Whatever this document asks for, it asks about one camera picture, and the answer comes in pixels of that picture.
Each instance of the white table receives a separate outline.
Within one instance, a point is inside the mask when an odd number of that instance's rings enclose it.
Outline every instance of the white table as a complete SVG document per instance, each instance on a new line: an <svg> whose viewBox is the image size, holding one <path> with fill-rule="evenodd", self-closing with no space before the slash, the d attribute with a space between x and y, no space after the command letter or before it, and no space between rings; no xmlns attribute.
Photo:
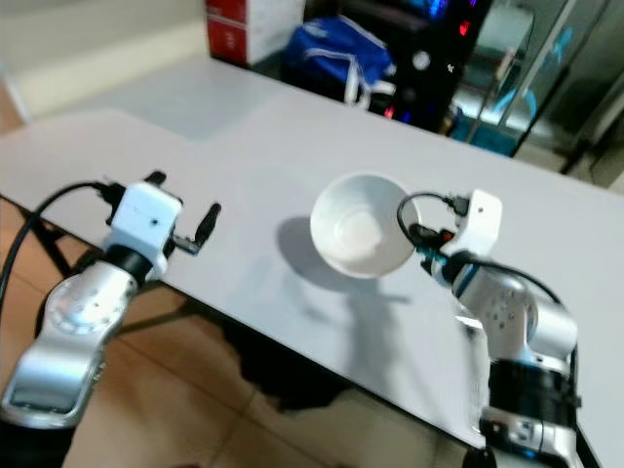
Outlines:
<svg viewBox="0 0 624 468"><path fill-rule="evenodd" d="M474 446L483 440L469 416L470 351L449 292L416 257L379 281L333 273L306 218L321 190L353 171L499 196L493 255L544 280L577 318L580 422L604 466L618 466L624 199L209 59L84 106L104 107L134 116L90 110L0 140L0 194L32 209L78 179L166 171L185 202L180 231L190 234L213 200L223 205L199 257L174 255L168 284ZM427 223L452 226L439 206L421 208ZM82 193L46 218L97 243L107 213Z"/></svg>

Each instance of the blue bag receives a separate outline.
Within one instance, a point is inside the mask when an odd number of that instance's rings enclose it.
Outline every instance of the blue bag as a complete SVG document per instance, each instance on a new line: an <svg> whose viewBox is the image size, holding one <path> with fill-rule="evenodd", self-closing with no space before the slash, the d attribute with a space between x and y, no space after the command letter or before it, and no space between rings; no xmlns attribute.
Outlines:
<svg viewBox="0 0 624 468"><path fill-rule="evenodd" d="M299 26L284 50L283 63L317 79L328 76L345 86L344 101L358 90L368 95L394 64L383 42L346 17L313 19Z"/></svg>

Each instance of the white bowl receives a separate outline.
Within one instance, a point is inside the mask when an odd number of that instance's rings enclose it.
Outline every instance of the white bowl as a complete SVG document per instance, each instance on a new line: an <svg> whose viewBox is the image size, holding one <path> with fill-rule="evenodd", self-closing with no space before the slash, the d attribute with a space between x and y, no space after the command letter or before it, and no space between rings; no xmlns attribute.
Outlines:
<svg viewBox="0 0 624 468"><path fill-rule="evenodd" d="M347 175L319 196L310 217L314 247L333 269L355 278L376 278L400 267L413 245L397 223L408 192L385 175ZM404 220L419 222L414 203Z"/></svg>

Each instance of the blue light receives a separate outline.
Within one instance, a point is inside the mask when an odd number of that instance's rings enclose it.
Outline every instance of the blue light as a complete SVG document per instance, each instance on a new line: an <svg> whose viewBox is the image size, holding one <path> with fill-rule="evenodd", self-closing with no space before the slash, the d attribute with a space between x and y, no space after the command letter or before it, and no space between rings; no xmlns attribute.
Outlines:
<svg viewBox="0 0 624 468"><path fill-rule="evenodd" d="M437 18L440 16L447 7L449 0L432 0L429 5L429 15L431 18Z"/></svg>
<svg viewBox="0 0 624 468"><path fill-rule="evenodd" d="M439 262L442 265L446 265L447 264L447 258L445 256L443 256L441 253L434 251L433 249L430 249L428 247L424 247L424 246L418 246L416 247L416 251L419 254L423 254L425 255L427 258L430 258L432 260L436 260L437 262Z"/></svg>
<svg viewBox="0 0 624 468"><path fill-rule="evenodd" d="M534 460L535 458L537 458L537 453L531 450L520 450L520 453L524 455L526 458L530 458L531 460Z"/></svg>

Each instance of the silver robotic arm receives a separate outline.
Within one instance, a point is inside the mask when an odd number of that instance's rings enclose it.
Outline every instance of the silver robotic arm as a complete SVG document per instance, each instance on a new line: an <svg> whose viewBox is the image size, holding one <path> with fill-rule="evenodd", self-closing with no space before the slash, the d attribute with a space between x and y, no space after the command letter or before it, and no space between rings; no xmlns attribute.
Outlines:
<svg viewBox="0 0 624 468"><path fill-rule="evenodd" d="M62 465L104 369L104 346L139 288L162 277L175 248L196 254L211 235L219 204L194 240L174 234L182 203L160 188L164 179L154 173L128 187L96 184L113 208L110 234L101 258L61 281L45 300L41 330L0 403L0 466Z"/></svg>
<svg viewBox="0 0 624 468"><path fill-rule="evenodd" d="M449 205L457 232L407 228L401 211L418 196ZM404 233L425 255L423 267L451 289L487 336L489 403L480 420L487 448L469 452L464 467L581 468L573 365L577 326L547 287L487 259L501 216L500 201L481 190L465 198L414 194L398 211Z"/></svg>

